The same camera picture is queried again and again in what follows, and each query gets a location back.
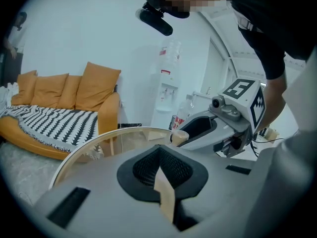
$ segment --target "water bottle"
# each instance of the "water bottle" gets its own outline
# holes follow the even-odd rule
[[[167,38],[159,52],[157,69],[159,73],[167,73],[173,77],[179,76],[180,41]]]
[[[192,100],[193,96],[187,95],[186,100],[180,104],[172,131],[176,130],[190,115],[193,114],[194,105]]]

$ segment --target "glass tabletop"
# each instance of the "glass tabletop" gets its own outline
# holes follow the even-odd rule
[[[151,127],[124,128],[99,135],[66,157],[58,167],[50,188],[61,183],[87,162],[156,144],[170,144],[170,136],[170,130]]]

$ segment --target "sofa cushion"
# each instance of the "sofa cushion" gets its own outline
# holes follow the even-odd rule
[[[80,80],[81,76],[68,76],[57,105],[58,109],[75,109],[76,94]]]
[[[18,75],[19,93],[12,97],[12,105],[30,105],[34,95],[36,79],[36,70]]]
[[[43,108],[56,108],[64,89],[68,74],[38,77],[31,105]]]
[[[113,92],[121,70],[87,63],[77,91],[77,110],[98,111],[105,99]]]

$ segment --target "black t-shirt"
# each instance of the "black t-shirt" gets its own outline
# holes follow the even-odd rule
[[[285,70],[284,52],[307,60],[317,43],[315,0],[232,0],[232,7],[263,33],[239,28],[255,50],[267,79]]]

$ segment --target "black and white blanket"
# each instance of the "black and white blanket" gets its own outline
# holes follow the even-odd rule
[[[20,128],[41,143],[71,152],[98,135],[97,114],[81,110],[12,106],[1,116],[18,119]]]

